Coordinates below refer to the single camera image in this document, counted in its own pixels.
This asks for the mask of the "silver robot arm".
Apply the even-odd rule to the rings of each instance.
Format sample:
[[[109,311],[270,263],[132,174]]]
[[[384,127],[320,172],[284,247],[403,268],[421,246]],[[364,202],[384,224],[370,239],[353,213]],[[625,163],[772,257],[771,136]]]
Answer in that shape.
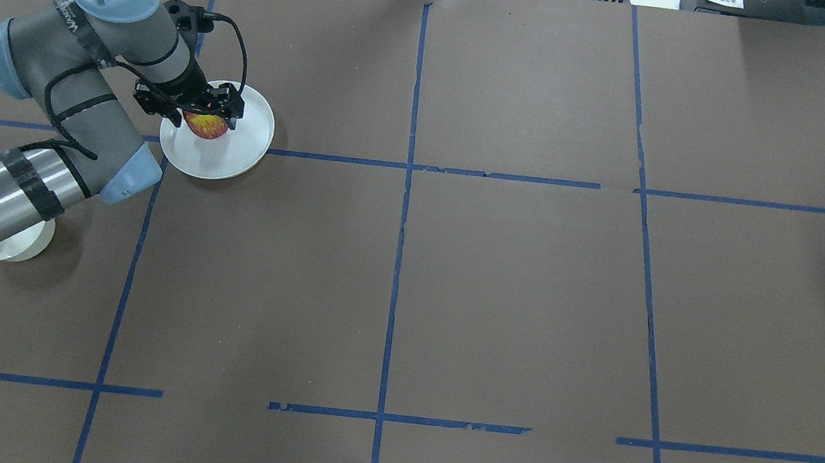
[[[180,127],[189,111],[236,127],[245,85],[213,87],[197,59],[199,34],[217,22],[233,19],[180,0],[52,0],[0,24],[0,90],[33,99],[56,134],[0,153],[0,242],[90,198],[118,204],[161,181],[105,69],[131,73],[146,114]]]

